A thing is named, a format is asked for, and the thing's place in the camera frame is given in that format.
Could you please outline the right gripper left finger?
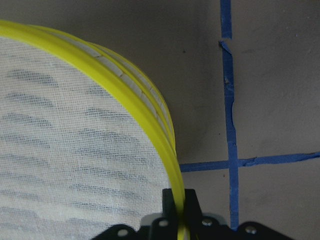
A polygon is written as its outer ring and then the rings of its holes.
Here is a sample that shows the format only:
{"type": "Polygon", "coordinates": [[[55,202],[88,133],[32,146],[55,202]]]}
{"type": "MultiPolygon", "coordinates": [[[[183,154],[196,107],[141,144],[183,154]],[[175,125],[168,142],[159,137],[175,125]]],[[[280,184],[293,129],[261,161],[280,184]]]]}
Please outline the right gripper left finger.
{"type": "Polygon", "coordinates": [[[171,225],[177,225],[179,222],[178,212],[171,188],[162,190],[162,217],[171,225]]]}

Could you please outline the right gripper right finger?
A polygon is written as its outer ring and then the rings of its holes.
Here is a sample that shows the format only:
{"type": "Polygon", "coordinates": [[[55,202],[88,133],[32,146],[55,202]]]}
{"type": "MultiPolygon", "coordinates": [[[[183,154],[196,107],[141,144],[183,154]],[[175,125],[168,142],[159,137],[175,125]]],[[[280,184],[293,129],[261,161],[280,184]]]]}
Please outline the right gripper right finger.
{"type": "Polygon", "coordinates": [[[200,223],[203,214],[196,191],[190,188],[186,188],[184,191],[184,218],[187,223],[200,223]]]}

